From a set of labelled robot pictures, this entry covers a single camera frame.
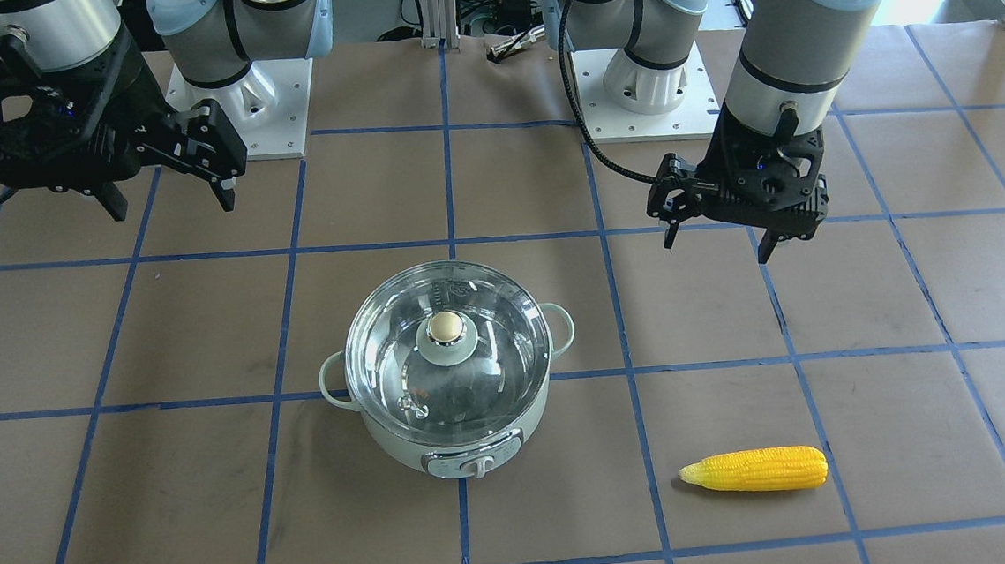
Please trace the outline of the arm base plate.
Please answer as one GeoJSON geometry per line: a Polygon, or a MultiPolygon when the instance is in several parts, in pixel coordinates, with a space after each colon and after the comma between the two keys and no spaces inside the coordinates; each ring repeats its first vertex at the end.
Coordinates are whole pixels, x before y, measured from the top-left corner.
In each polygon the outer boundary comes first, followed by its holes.
{"type": "Polygon", "coordinates": [[[696,44],[672,70],[637,65],[620,49],[575,52],[572,67],[584,124],[597,143],[713,134],[719,102],[696,44]]]}
{"type": "Polygon", "coordinates": [[[306,58],[257,61],[233,86],[217,89],[190,86],[175,66],[167,100],[188,110],[214,98],[246,143],[251,162],[303,159],[313,63],[306,58]]]}

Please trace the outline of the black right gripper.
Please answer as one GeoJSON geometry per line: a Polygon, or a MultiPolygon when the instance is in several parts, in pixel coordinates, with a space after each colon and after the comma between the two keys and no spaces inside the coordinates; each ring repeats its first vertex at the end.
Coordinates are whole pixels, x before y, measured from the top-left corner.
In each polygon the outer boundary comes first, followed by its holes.
{"type": "Polygon", "coordinates": [[[159,164],[202,179],[222,211],[234,211],[249,146],[214,98],[172,111],[127,26],[94,59],[61,71],[39,71],[28,41],[0,37],[4,187],[94,189],[121,223],[128,200],[115,182],[159,164]]]}

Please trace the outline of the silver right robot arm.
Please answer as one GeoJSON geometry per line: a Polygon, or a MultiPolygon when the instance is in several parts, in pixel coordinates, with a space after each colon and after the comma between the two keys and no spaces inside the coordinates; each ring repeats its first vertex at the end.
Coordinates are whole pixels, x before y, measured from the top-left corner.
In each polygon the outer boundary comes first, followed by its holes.
{"type": "Polygon", "coordinates": [[[78,192],[113,220],[144,167],[223,211],[257,159],[304,155],[331,0],[0,0],[0,184],[78,192]]]}

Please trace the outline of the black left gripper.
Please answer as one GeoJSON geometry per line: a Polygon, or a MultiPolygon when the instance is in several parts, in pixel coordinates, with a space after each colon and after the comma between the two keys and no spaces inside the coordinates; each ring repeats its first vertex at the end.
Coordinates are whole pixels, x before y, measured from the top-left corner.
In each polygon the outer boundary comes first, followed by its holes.
{"type": "Polygon", "coordinates": [[[823,131],[799,135],[794,109],[776,113],[776,120],[774,133],[766,135],[722,109],[698,175],[683,157],[664,154],[646,213],[664,223],[665,249],[674,245],[681,222],[703,215],[766,230],[757,244],[760,265],[785,239],[814,236],[829,211],[823,131]],[[717,186],[714,196],[708,196],[709,183],[717,186]]]}

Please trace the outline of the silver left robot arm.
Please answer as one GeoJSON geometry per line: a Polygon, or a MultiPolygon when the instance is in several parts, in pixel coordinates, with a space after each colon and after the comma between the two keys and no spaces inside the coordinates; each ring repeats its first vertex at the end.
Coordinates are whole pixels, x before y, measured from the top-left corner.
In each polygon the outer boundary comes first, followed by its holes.
{"type": "MultiPolygon", "coordinates": [[[[703,217],[761,228],[758,260],[787,239],[811,239],[829,214],[823,121],[883,0],[751,0],[726,93],[697,165],[665,154],[654,175],[608,169],[649,188],[646,214],[665,226],[703,217]]],[[[680,105],[709,0],[544,0],[547,40],[560,53],[612,49],[604,89],[621,108],[661,115],[680,105]]]]}

